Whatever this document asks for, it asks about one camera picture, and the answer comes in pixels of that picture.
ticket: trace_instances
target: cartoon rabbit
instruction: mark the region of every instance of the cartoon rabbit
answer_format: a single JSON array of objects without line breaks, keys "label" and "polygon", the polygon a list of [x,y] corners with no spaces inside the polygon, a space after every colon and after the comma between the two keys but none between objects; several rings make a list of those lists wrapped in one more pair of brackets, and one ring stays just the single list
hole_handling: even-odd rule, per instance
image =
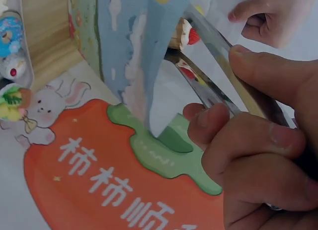
[{"label": "cartoon rabbit", "polygon": [[90,85],[86,82],[71,84],[70,92],[62,96],[59,88],[50,85],[34,94],[25,117],[18,122],[1,122],[2,129],[11,129],[17,141],[26,149],[31,144],[49,145],[55,139],[50,127],[66,109],[78,108],[81,98]]}]

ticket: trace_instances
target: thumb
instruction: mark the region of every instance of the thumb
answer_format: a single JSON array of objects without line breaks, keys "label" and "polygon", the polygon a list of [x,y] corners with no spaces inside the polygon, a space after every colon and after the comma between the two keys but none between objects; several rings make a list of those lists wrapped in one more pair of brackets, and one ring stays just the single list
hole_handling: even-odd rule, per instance
[{"label": "thumb", "polygon": [[244,21],[251,16],[267,12],[265,0],[245,0],[239,3],[228,16],[229,21]]},{"label": "thumb", "polygon": [[316,73],[317,62],[292,61],[269,53],[255,53],[241,45],[231,48],[229,60],[240,79],[294,109],[303,101],[298,98],[301,94],[305,99],[313,96],[313,92],[305,87]]},{"label": "thumb", "polygon": [[292,61],[254,53],[240,45],[229,54],[233,72],[244,82],[295,109],[299,127],[318,149],[318,61]]}]

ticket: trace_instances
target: wooden surface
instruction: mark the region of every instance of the wooden surface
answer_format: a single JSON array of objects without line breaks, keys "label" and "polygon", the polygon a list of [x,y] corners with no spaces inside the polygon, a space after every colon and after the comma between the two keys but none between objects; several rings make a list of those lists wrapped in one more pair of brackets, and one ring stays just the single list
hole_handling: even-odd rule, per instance
[{"label": "wooden surface", "polygon": [[23,0],[22,4],[36,91],[82,57],[70,39],[68,0]]}]

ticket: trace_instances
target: finger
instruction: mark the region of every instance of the finger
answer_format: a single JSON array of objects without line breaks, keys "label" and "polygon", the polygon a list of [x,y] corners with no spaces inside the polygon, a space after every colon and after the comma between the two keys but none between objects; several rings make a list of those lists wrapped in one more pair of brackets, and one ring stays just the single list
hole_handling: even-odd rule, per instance
[{"label": "finger", "polygon": [[233,72],[259,91],[295,109],[297,123],[318,148],[318,61],[291,61],[254,53],[236,45],[230,50]]},{"label": "finger", "polygon": [[222,186],[223,172],[233,159],[260,153],[296,159],[305,144],[306,139],[299,130],[242,113],[216,134],[203,154],[202,165],[210,178]]},{"label": "finger", "polygon": [[254,40],[260,43],[265,42],[263,37],[260,35],[260,27],[258,26],[247,24],[242,31],[242,36],[246,39]]},{"label": "finger", "polygon": [[243,207],[244,202],[270,203],[287,211],[318,207],[318,182],[277,154],[259,154],[231,162],[224,172],[224,192],[227,198],[237,200],[233,208]]},{"label": "finger", "polygon": [[254,53],[240,45],[233,46],[229,59],[239,78],[289,106],[295,108],[301,98],[312,95],[306,86],[316,74],[317,62],[291,61],[273,54]]},{"label": "finger", "polygon": [[239,3],[228,16],[229,21],[244,21],[253,15],[266,13],[269,7],[267,0],[245,0]]},{"label": "finger", "polygon": [[261,23],[261,20],[247,21],[246,26],[242,31],[242,36],[249,40],[254,40],[265,45],[269,45],[274,48],[280,48],[282,46],[281,42],[278,42],[278,35],[274,32],[270,32],[267,23]]},{"label": "finger", "polygon": [[186,105],[183,109],[183,116],[191,121],[199,112],[205,110],[205,107],[200,103],[190,103]]},{"label": "finger", "polygon": [[261,27],[264,24],[264,20],[260,19],[258,16],[254,15],[251,16],[248,20],[247,20],[247,25],[249,26],[256,26],[256,27]]},{"label": "finger", "polygon": [[230,114],[227,107],[221,103],[216,104],[192,118],[188,128],[189,138],[202,150],[205,150],[207,144],[229,119]]}]

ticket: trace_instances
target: white paper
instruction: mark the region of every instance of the white paper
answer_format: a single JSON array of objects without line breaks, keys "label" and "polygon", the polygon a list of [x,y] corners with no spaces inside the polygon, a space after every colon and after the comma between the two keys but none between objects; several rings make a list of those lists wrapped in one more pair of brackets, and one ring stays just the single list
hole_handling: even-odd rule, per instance
[{"label": "white paper", "polygon": [[236,44],[242,33],[246,20],[232,23],[228,14],[237,4],[244,0],[211,0],[206,18],[232,44]]}]

